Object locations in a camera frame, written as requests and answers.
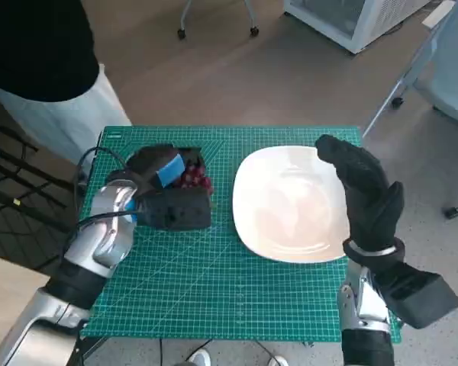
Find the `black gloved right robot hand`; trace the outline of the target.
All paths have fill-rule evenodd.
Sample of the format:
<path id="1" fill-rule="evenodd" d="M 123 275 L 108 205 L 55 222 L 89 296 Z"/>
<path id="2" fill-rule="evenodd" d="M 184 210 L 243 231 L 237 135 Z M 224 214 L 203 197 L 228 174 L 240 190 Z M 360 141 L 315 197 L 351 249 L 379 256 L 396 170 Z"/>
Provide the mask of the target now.
<path id="1" fill-rule="evenodd" d="M 394 245 L 404 209 L 404 186 L 389 183 L 379 160 L 363 147 L 330 135 L 315 143 L 319 159 L 332 164 L 347 202 L 350 239 L 364 251 L 378 252 Z"/>

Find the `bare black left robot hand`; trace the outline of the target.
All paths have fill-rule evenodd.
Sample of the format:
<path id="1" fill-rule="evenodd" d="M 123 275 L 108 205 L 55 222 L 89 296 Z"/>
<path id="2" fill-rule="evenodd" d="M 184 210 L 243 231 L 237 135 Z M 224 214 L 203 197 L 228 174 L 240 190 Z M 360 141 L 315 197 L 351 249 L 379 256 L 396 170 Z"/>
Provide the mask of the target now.
<path id="1" fill-rule="evenodd" d="M 205 170 L 202 149 L 171 144 L 144 146 L 128 160 L 127 167 L 155 188 L 177 188 L 186 172 Z"/>

